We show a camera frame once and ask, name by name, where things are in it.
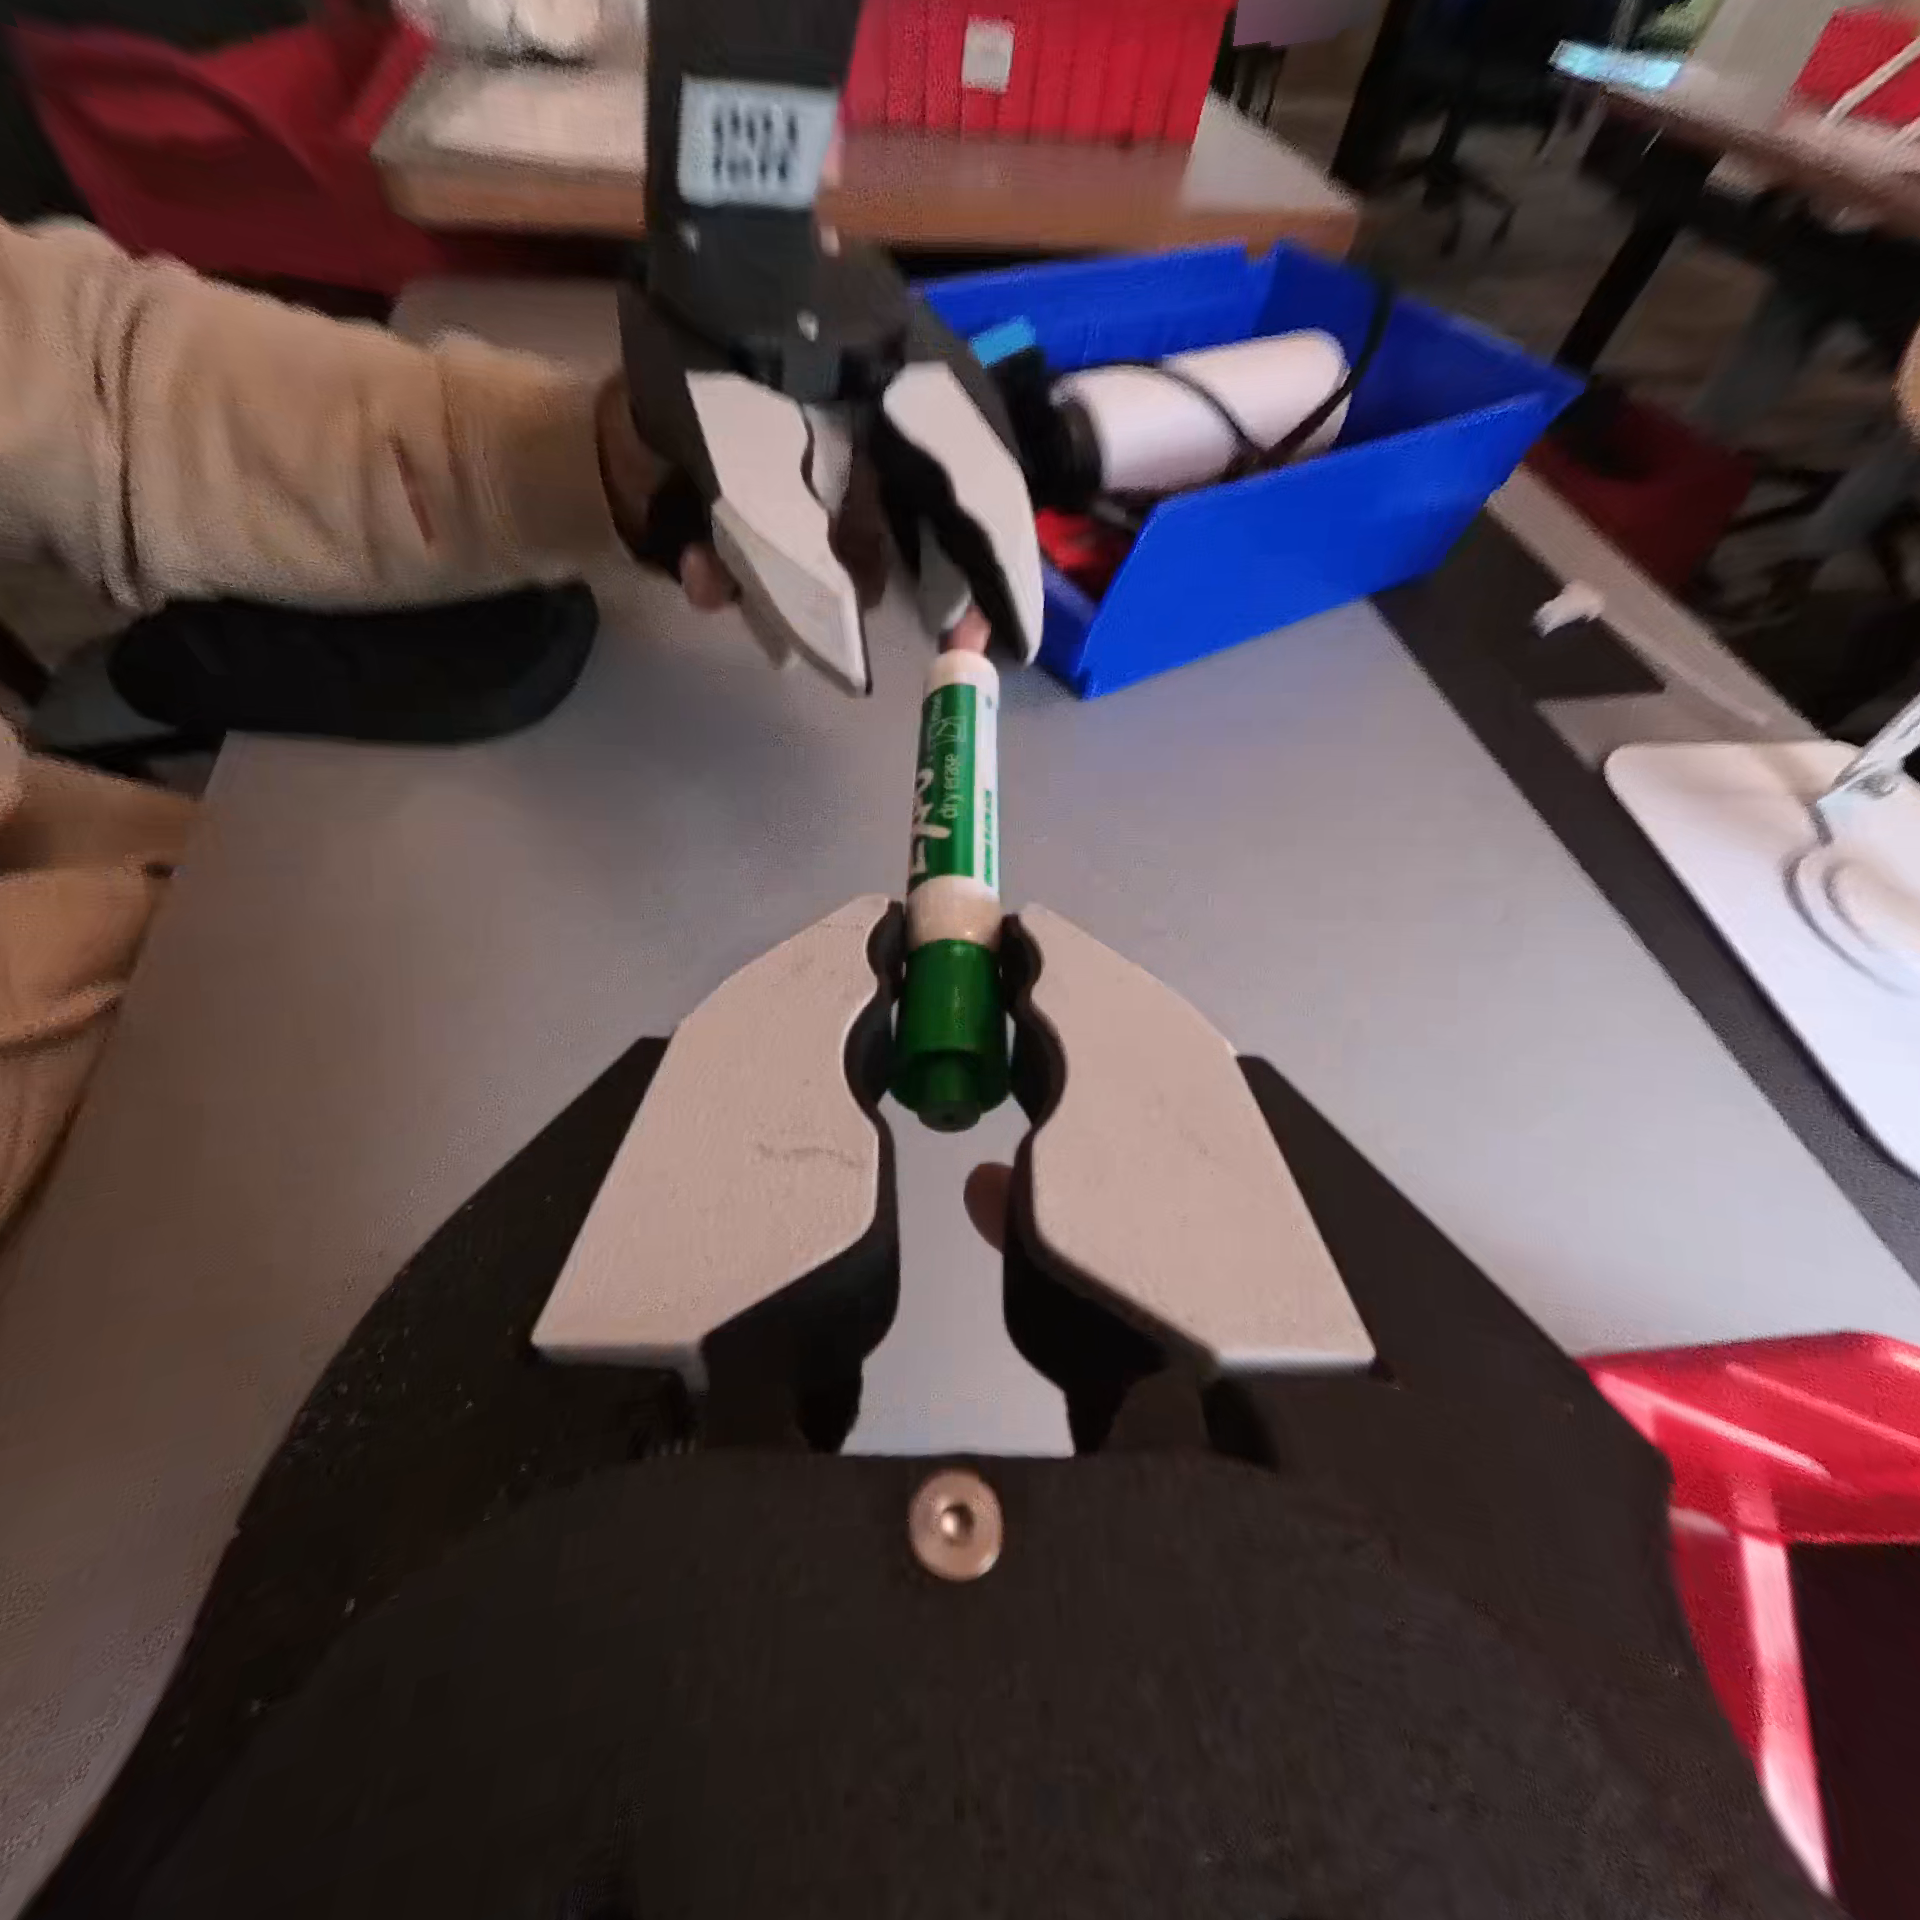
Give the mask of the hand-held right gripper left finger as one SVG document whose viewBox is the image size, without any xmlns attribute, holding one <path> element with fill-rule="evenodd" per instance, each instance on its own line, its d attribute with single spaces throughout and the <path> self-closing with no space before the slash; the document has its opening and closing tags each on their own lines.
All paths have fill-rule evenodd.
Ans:
<svg viewBox="0 0 1920 1920">
<path fill-rule="evenodd" d="M 899 905 L 854 897 L 678 1020 L 534 1322 L 546 1361 L 709 1377 L 727 1327 L 881 1254 L 897 948 Z"/>
</svg>

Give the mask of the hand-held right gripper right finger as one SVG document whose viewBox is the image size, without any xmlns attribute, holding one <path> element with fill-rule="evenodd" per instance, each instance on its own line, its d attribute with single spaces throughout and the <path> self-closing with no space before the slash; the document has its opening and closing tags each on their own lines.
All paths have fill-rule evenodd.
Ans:
<svg viewBox="0 0 1920 1920">
<path fill-rule="evenodd" d="M 1213 1377 L 1357 1377 L 1375 1343 L 1234 1044 L 1043 905 L 1006 923 L 1027 1242 Z"/>
</svg>

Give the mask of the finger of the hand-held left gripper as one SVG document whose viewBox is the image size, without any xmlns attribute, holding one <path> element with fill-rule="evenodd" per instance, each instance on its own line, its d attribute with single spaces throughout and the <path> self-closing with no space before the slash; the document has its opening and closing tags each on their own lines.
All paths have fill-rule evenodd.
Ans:
<svg viewBox="0 0 1920 1920">
<path fill-rule="evenodd" d="M 1018 452 L 954 365 L 913 364 L 887 383 L 881 498 L 933 626 L 980 612 L 1001 658 L 1035 662 L 1046 602 L 1033 498 Z"/>
<path fill-rule="evenodd" d="M 693 373 L 687 395 L 715 482 L 710 547 L 756 644 L 868 695 L 865 612 L 831 541 L 853 475 L 846 428 L 739 373 Z"/>
</svg>

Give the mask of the white tube green label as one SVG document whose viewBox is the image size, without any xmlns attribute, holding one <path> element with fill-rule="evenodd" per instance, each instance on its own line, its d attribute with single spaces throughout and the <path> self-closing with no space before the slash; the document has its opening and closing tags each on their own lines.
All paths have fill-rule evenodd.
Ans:
<svg viewBox="0 0 1920 1920">
<path fill-rule="evenodd" d="M 892 1093 L 938 1133 L 1009 1095 L 1001 985 L 1001 676 L 938 653 L 918 706 Z"/>
</svg>

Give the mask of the blue storage bin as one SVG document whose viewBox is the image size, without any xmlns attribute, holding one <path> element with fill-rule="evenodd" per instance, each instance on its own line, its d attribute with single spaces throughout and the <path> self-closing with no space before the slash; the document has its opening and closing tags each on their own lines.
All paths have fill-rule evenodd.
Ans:
<svg viewBox="0 0 1920 1920">
<path fill-rule="evenodd" d="M 1102 602 L 1043 570 L 1039 668 L 1082 699 L 1427 575 L 1583 390 L 1486 327 L 1291 244 L 1046 261 L 922 291 L 966 339 L 1029 318 L 1057 374 L 1293 329 L 1333 334 L 1361 373 L 1329 450 L 1153 506 Z"/>
</svg>

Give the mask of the red storage bin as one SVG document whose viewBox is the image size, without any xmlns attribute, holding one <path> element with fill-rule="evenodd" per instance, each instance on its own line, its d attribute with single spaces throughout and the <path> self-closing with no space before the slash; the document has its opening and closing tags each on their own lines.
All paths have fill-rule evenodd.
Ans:
<svg viewBox="0 0 1920 1920">
<path fill-rule="evenodd" d="M 1662 1452 L 1671 1570 L 1781 1833 L 1846 1916 L 1917 1916 L 1917 1350 L 1787 1335 L 1594 1355 Z"/>
</svg>

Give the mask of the person's left forearm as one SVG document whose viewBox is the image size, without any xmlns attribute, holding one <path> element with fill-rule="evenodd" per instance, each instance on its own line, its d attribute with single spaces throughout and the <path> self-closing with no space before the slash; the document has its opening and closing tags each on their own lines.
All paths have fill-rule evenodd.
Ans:
<svg viewBox="0 0 1920 1920">
<path fill-rule="evenodd" d="M 132 255 L 2 230 L 2 556 L 126 612 L 411 607 L 614 545 L 598 383 Z"/>
</svg>

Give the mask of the person's left hand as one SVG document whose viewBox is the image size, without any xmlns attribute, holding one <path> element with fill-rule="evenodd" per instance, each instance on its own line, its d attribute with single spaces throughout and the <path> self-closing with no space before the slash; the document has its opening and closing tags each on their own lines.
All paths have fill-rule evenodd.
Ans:
<svg viewBox="0 0 1920 1920">
<path fill-rule="evenodd" d="M 657 523 L 666 515 L 662 500 L 683 475 L 637 433 L 629 382 L 620 373 L 611 373 L 594 395 L 594 441 L 620 541 L 636 562 L 662 570 L 666 561 L 658 556 L 666 547 Z M 873 611 L 890 583 L 894 541 L 881 506 L 878 474 L 865 450 L 853 458 L 831 516 L 831 549 L 849 570 L 857 603 Z M 686 540 L 677 556 L 678 586 L 694 607 L 715 612 L 735 603 L 735 581 L 709 545 Z"/>
</svg>

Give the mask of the red block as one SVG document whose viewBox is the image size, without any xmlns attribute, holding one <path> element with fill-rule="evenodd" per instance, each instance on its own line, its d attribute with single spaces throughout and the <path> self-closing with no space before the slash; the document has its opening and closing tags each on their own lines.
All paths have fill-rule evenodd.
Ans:
<svg viewBox="0 0 1920 1920">
<path fill-rule="evenodd" d="M 1039 554 L 1053 574 L 1097 603 L 1129 561 L 1139 525 L 1113 513 L 1038 509 Z"/>
</svg>

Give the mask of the white cylindrical bottle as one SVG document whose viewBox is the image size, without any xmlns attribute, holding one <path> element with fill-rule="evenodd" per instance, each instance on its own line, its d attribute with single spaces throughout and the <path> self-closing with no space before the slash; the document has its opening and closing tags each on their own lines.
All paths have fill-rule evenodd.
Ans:
<svg viewBox="0 0 1920 1920">
<path fill-rule="evenodd" d="M 1209 489 L 1329 450 L 1356 369 L 1319 327 L 1058 377 L 1057 471 L 1068 495 L 1148 498 Z"/>
</svg>

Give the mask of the wooden edged table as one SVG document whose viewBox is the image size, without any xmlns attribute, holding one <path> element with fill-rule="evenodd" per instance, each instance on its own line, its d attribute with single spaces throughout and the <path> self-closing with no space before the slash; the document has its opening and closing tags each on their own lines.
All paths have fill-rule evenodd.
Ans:
<svg viewBox="0 0 1920 1920">
<path fill-rule="evenodd" d="M 1620 134 L 1629 226 L 1555 362 L 1594 373 L 1674 244 L 1705 217 L 1711 174 L 1734 163 L 1765 193 L 1858 217 L 1913 243 L 1917 235 L 1916 130 L 1849 129 L 1801 111 L 1755 83 L 1710 68 L 1562 41 L 1551 73 L 1590 97 L 1602 126 Z"/>
<path fill-rule="evenodd" d="M 630 241 L 645 229 L 633 164 L 493 159 L 446 147 L 431 121 L 477 70 L 431 62 L 373 143 L 388 203 L 423 229 Z M 1142 253 L 1238 244 L 1351 252 L 1361 203 L 1285 139 L 1207 98 L 1187 150 L 857 130 L 822 178 L 829 229 L 929 253 Z"/>
</svg>

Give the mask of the red plastic bin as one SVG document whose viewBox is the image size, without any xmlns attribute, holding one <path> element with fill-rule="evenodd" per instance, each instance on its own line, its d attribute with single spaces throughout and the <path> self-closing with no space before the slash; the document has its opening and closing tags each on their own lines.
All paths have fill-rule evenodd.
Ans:
<svg viewBox="0 0 1920 1920">
<path fill-rule="evenodd" d="M 205 52 L 25 19 L 6 46 L 92 222 L 124 250 L 371 297 L 439 267 L 373 158 L 435 54 L 407 13 L 325 4 Z"/>
</svg>

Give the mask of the white metal stand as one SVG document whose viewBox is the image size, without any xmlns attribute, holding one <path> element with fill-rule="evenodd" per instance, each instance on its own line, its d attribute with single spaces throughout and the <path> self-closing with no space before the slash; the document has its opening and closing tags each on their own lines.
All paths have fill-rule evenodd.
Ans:
<svg viewBox="0 0 1920 1920">
<path fill-rule="evenodd" d="M 1602 778 L 1867 1138 L 1917 1173 L 1917 702 L 1863 747 L 1636 742 Z"/>
</svg>

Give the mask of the red tote bag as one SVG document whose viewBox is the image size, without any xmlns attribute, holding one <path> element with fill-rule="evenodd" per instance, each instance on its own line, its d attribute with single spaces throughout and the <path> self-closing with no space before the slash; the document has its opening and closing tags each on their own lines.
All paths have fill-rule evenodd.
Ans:
<svg viewBox="0 0 1920 1920">
<path fill-rule="evenodd" d="M 1757 477 L 1757 458 L 1665 407 L 1590 383 L 1524 467 L 1669 591 L 1695 586 Z"/>
</svg>

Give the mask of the person's beige hoodie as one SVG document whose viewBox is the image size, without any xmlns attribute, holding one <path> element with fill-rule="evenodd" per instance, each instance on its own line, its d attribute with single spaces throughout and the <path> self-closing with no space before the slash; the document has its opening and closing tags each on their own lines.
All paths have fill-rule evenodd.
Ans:
<svg viewBox="0 0 1920 1920">
<path fill-rule="evenodd" d="M 5 1225 L 70 1127 L 199 811 L 2 724 Z"/>
</svg>

